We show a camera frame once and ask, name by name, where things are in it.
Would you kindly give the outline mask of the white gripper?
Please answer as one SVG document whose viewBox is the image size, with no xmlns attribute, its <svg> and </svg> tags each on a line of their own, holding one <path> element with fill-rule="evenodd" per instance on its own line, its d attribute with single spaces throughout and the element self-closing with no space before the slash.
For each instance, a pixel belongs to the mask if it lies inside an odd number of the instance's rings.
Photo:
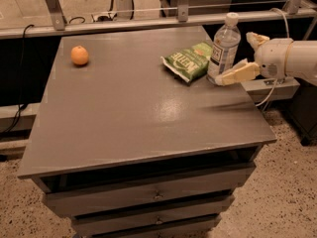
<svg viewBox="0 0 317 238">
<path fill-rule="evenodd" d="M 284 79 L 287 51 L 292 39 L 272 39 L 254 32 L 246 33 L 247 42 L 255 51 L 255 62 L 242 59 L 232 68 L 215 77 L 217 85 L 225 86 L 255 79 L 261 72 L 265 78 Z"/>
</svg>

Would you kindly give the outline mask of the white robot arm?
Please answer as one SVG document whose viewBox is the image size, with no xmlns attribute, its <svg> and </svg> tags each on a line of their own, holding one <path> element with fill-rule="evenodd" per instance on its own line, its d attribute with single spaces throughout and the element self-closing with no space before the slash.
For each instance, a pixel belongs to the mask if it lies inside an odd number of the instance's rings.
<svg viewBox="0 0 317 238">
<path fill-rule="evenodd" d="M 258 75 L 277 80 L 292 76 L 317 85 L 317 41 L 270 39 L 246 33 L 254 49 L 254 61 L 243 59 L 215 77 L 217 85 L 231 85 L 255 79 Z"/>
</svg>

